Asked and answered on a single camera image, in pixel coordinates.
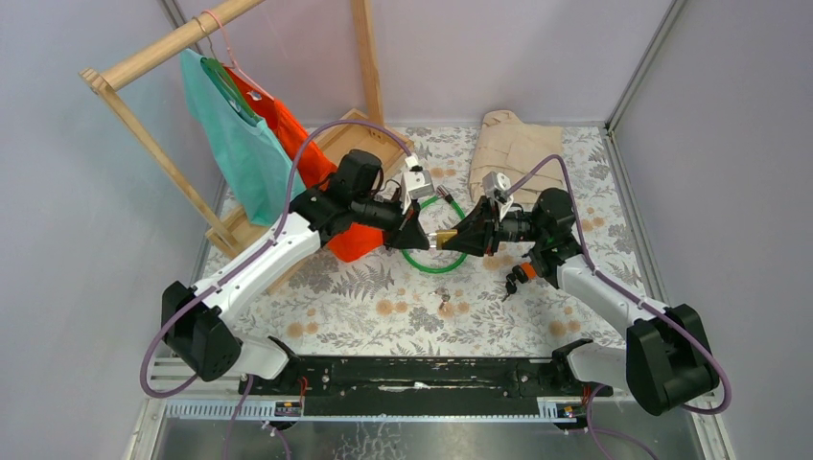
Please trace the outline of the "brass padlock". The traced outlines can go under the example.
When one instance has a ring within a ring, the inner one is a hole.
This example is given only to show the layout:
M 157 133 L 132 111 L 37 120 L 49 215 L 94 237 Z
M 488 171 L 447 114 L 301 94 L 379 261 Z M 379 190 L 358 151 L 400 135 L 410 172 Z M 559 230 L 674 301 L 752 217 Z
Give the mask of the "brass padlock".
M 444 245 L 457 235 L 455 229 L 442 229 L 428 234 L 431 249 L 442 249 Z

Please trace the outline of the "green cable lock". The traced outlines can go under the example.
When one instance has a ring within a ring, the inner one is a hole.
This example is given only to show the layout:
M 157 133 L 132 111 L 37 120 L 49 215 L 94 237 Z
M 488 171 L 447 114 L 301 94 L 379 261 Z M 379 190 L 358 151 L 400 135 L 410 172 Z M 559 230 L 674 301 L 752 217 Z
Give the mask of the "green cable lock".
M 461 206 L 457 203 L 457 201 L 454 199 L 454 197 L 449 192 L 449 190 L 447 188 L 445 188 L 444 186 L 438 186 L 436 188 L 435 196 L 433 196 L 433 197 L 429 198 L 428 200 L 424 201 L 421 204 L 421 208 L 426 208 L 426 207 L 430 206 L 431 204 L 433 204 L 434 202 L 436 202 L 436 201 L 438 201 L 440 199 L 445 200 L 455 210 L 455 212 L 457 213 L 457 215 L 461 219 L 466 217 L 466 215 L 464 214 L 463 209 L 461 208 Z M 417 270 L 419 270 L 419 271 L 421 271 L 423 273 L 428 273 L 428 274 L 445 274 L 445 273 L 452 272 L 455 269 L 457 269 L 459 266 L 461 266 L 466 261 L 466 259 L 468 257 L 467 254 L 461 253 L 457 257 L 457 259 L 454 262 L 452 262 L 451 264 L 448 264 L 448 265 L 442 266 L 442 267 L 432 267 L 432 266 L 426 266 L 426 265 L 420 264 L 419 262 L 414 260 L 411 257 L 411 255 L 408 253 L 407 250 L 402 250 L 401 253 L 402 253 L 402 256 L 405 258 L 405 260 L 413 268 L 416 268 Z

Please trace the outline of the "orange black key bunch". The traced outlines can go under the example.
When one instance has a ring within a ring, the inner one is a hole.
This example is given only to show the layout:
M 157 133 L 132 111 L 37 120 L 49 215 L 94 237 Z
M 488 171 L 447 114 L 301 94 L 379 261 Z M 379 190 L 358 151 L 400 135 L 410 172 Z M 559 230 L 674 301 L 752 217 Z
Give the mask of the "orange black key bunch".
M 518 285 L 526 284 L 537 277 L 538 274 L 531 263 L 514 265 L 511 271 L 505 276 L 505 294 L 501 298 L 501 302 L 504 302 L 511 295 L 516 293 Z

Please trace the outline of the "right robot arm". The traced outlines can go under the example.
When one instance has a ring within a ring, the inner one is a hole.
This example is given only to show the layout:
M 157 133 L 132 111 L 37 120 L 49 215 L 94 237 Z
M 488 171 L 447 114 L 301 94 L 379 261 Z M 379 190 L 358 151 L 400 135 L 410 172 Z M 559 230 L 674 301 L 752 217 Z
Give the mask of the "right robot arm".
M 542 278 L 598 313 L 625 339 L 623 349 L 590 340 L 555 352 L 562 361 L 549 370 L 552 386 L 572 395 L 587 382 L 629 392 L 649 414 L 661 415 L 716 389 L 722 379 L 712 362 L 698 312 L 637 296 L 601 271 L 573 235 L 578 221 L 569 194 L 543 191 L 531 211 L 502 213 L 486 196 L 455 227 L 438 233 L 443 250 L 492 256 L 503 242 L 528 242 L 529 262 L 506 277 L 506 289 Z

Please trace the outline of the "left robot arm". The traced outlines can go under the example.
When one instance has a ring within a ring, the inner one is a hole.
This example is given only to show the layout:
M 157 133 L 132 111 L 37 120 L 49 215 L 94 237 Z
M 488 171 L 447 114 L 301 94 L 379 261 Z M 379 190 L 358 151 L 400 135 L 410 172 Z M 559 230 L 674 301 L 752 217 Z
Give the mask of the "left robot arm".
M 375 155 L 353 149 L 323 182 L 297 195 L 268 231 L 221 271 L 192 287 L 170 284 L 162 294 L 162 340 L 203 381 L 235 369 L 260 377 L 276 394 L 297 381 L 290 353 L 274 339 L 238 336 L 232 329 L 244 308 L 298 263 L 357 223 L 377 228 L 393 249 L 427 249 L 420 199 L 432 196 L 430 172 L 409 156 L 390 199 Z

